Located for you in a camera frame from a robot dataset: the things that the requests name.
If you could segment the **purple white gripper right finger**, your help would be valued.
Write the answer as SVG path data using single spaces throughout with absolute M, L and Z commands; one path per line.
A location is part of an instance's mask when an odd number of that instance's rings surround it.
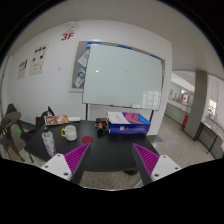
M 132 154 L 144 185 L 181 170 L 168 155 L 157 155 L 138 144 L 133 144 Z

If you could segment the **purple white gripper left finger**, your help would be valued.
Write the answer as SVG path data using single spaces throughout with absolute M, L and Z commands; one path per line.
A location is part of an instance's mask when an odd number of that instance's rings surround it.
M 42 169 L 79 185 L 90 152 L 91 144 L 84 144 L 65 155 L 56 154 L 42 166 Z

